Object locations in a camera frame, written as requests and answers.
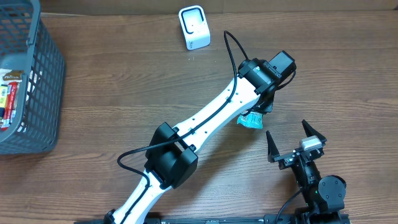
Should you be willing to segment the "teal tissue packet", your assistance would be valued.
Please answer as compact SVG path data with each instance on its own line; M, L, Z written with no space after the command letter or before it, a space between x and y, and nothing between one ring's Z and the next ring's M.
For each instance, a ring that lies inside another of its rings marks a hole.
M250 112L248 115L239 115L237 124L241 124L245 128L262 129L263 114L257 112Z

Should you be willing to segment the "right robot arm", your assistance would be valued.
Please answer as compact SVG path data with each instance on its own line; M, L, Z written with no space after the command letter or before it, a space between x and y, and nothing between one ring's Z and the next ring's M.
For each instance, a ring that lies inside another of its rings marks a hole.
M302 120L306 138L300 140L299 147L288 154L281 155L271 136L267 136L267 159L278 163L279 169L292 169L298 192L294 193L276 215L265 215L265 223L349 223L349 215L340 211L345 208L346 182L338 175L322 177L315 160L324 155L323 147L327 138L309 123ZM302 195L306 206L297 208L295 213L283 215L282 212L298 195Z

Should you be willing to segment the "yellow highlighter marker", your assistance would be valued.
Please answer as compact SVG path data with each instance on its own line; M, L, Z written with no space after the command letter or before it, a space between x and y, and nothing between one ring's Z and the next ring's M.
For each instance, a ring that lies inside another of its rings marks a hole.
M1 85L1 92L0 92L0 108L4 109L7 103L7 85Z

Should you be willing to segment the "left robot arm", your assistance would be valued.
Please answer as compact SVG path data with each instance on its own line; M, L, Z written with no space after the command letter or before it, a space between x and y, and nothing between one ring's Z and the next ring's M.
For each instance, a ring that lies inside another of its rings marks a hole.
M281 51L270 61L245 59L229 85L191 118L171 127L161 124L147 147L147 159L138 186L117 210L104 216L104 223L143 223L149 210L168 190L182 185L196 170L203 146L239 114L265 111L280 84L291 78L295 60Z

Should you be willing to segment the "brown cookie bag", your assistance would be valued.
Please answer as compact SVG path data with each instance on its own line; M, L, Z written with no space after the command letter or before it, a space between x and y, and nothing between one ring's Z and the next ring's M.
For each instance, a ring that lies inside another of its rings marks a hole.
M0 83L1 85L8 85L10 82L20 83L22 81L22 70L0 69Z

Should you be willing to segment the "red snack bar wrapper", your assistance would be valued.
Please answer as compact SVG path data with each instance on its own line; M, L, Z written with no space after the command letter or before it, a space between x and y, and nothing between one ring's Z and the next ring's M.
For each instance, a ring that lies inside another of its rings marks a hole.
M1 130L5 131L10 125L12 120L12 112L14 110L14 102L18 90L18 82L10 82L7 86L7 100L5 107L5 114L2 118Z

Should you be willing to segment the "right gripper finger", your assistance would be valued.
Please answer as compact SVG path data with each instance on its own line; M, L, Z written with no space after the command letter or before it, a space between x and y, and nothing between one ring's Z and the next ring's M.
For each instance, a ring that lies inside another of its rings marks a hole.
M268 153L267 153L268 161L275 162L275 159L280 156L279 150L277 149L277 146L269 131L266 131L266 137L267 137L267 147L268 147Z
M311 125L305 119L302 120L302 126L303 126L305 134L308 138L312 137L312 136L316 136L321 141L322 144L325 144L327 142L327 138L324 137L324 135L320 134L313 127L311 127Z

